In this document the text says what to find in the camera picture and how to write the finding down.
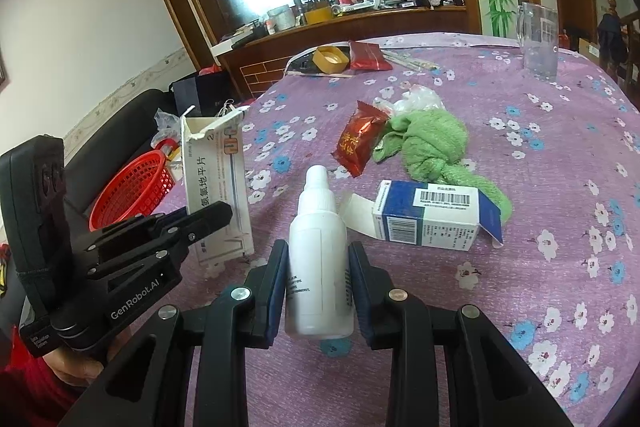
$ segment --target clear plastic bag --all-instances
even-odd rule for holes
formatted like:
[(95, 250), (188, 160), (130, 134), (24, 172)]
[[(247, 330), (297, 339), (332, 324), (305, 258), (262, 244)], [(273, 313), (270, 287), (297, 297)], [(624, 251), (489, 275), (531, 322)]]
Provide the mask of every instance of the clear plastic bag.
[(177, 144), (179, 144), (180, 118), (178, 118), (174, 114), (164, 112), (160, 109), (156, 111), (156, 115), (154, 118), (156, 119), (156, 124), (158, 124), (158, 132), (151, 139), (151, 147), (155, 149), (156, 145), (158, 145), (162, 140), (166, 138), (171, 138)]
[(402, 99), (395, 103), (375, 97), (373, 105), (386, 112), (390, 117), (424, 109), (446, 109), (439, 95), (433, 89), (418, 84), (414, 84), (408, 91), (402, 93)]

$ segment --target floral tablecloth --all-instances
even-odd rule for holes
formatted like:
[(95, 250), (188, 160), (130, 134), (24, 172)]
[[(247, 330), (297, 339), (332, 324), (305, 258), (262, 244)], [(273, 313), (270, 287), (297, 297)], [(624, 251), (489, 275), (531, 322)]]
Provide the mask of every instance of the floral tablecloth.
[[(311, 165), (331, 171), (338, 194), (374, 198), (380, 180), (408, 179), (397, 156), (370, 161), (354, 179), (330, 153), (356, 100), (395, 102), (411, 84), (422, 84), (465, 122), (466, 167), (513, 201), (505, 245), (493, 248), (485, 235), (469, 252), (383, 243), (351, 231), (350, 240), (362, 241), (372, 264), (425, 303), (479, 306), (574, 425), (595, 427), (640, 361), (638, 110), (578, 54), (559, 55), (556, 81), (543, 82), (522, 69), (517, 48), (445, 37), (381, 40), (415, 46), (413, 56), (441, 65), (434, 73), (396, 67), (353, 78), (285, 76), (260, 97), (242, 126), (257, 253), (206, 271), (189, 258), (184, 281), (164, 301), (204, 305), (265, 263), (274, 240), (288, 237)], [(183, 205), (178, 184), (158, 210)], [(317, 343), (292, 341), (281, 330), (270, 350), (249, 350), (246, 365), (252, 426), (384, 425), (390, 354), (372, 352), (357, 333)], [(440, 409), (448, 425), (446, 403)]]

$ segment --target white spray bottle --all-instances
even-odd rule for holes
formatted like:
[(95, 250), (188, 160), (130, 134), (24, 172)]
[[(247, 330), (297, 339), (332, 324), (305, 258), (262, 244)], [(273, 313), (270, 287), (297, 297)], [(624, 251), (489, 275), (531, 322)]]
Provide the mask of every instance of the white spray bottle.
[(289, 227), (285, 330), (307, 339), (353, 333), (347, 229), (321, 165), (306, 172), (298, 215)]

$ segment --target green towel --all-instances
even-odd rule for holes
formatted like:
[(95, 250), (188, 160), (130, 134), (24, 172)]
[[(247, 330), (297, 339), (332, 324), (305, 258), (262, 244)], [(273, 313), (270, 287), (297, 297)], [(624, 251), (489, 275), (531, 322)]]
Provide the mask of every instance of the green towel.
[(372, 157), (382, 162), (401, 151), (404, 167), (416, 181), (479, 188), (500, 208), (505, 223), (512, 211), (509, 198), (493, 182), (460, 165), (468, 138), (465, 124), (444, 109), (413, 111), (387, 121)]

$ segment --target red wrapper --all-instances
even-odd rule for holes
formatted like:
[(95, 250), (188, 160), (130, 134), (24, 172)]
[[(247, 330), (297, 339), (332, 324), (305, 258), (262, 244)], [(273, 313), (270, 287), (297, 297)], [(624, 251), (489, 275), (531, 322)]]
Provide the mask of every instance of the red wrapper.
[(332, 156), (356, 178), (364, 171), (389, 116), (358, 100), (358, 108), (342, 131)]
[(380, 46), (366, 42), (349, 41), (351, 70), (391, 71), (393, 66), (382, 56)]

